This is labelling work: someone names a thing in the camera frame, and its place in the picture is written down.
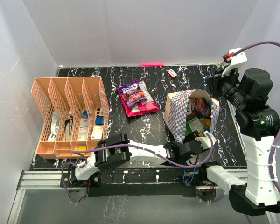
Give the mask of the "blue checkered paper bag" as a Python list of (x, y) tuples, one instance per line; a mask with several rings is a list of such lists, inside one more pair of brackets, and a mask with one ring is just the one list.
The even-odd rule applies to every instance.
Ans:
[(207, 162), (213, 151), (213, 144), (210, 149), (203, 150), (201, 154), (183, 153), (186, 119), (197, 115), (204, 131), (213, 134), (219, 113), (219, 102), (204, 90), (192, 89), (167, 94), (164, 121), (175, 140), (172, 146), (175, 165), (185, 170), (192, 168), (196, 171)]

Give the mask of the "green snack packet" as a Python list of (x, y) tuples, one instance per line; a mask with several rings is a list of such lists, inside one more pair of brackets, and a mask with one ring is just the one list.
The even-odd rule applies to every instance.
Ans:
[(185, 136), (190, 135), (194, 131), (198, 131), (199, 133), (204, 132), (204, 127), (201, 124), (201, 121), (199, 120), (199, 117), (197, 115), (189, 116), (186, 119), (186, 132)]

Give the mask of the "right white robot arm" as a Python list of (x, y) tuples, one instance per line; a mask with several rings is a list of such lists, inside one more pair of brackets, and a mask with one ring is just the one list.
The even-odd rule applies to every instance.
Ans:
[(199, 168), (199, 181), (219, 186), (228, 194), (236, 212), (249, 216), (280, 213), (280, 191), (275, 186), (276, 178), (270, 175), (275, 168), (273, 142), (280, 129), (277, 112), (267, 104), (273, 87), (270, 74), (250, 68), (239, 77), (238, 69), (232, 69), (229, 75), (216, 69), (208, 86), (212, 96), (224, 97), (236, 109), (235, 118), (246, 150), (247, 181), (234, 177), (217, 162)]

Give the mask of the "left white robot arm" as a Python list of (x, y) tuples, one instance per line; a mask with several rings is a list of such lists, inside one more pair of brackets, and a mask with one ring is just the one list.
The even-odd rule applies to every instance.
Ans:
[(68, 186), (83, 186), (98, 171), (114, 170), (129, 161), (142, 161), (157, 166), (182, 167), (198, 164), (200, 155), (208, 150), (207, 138), (194, 132), (184, 143), (171, 141), (164, 145), (147, 145), (128, 139), (119, 134), (98, 142), (97, 147), (89, 150), (79, 149), (84, 161), (68, 166)]

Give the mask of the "purple candy bag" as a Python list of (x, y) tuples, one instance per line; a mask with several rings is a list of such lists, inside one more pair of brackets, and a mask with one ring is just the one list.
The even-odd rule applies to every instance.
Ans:
[(133, 108), (136, 103), (147, 100), (140, 88), (139, 81), (132, 81), (126, 85), (123, 85), (117, 88), (117, 91), (129, 109)]

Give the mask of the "pink chips bag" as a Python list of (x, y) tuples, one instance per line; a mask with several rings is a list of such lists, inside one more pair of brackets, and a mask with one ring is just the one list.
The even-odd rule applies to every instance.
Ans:
[(139, 81), (139, 82), (140, 82), (140, 88), (143, 91), (147, 100), (144, 102), (136, 103), (133, 106), (133, 108), (131, 108), (131, 109), (129, 109), (126, 106), (126, 104), (124, 103), (124, 100), (120, 97), (120, 95), (117, 91), (117, 93), (120, 97), (121, 103), (125, 109), (126, 115), (128, 117), (139, 116), (139, 115), (142, 115), (145, 113), (157, 112), (159, 110), (159, 107), (156, 105), (155, 101), (152, 99), (150, 93), (148, 92), (145, 82), (144, 81)]

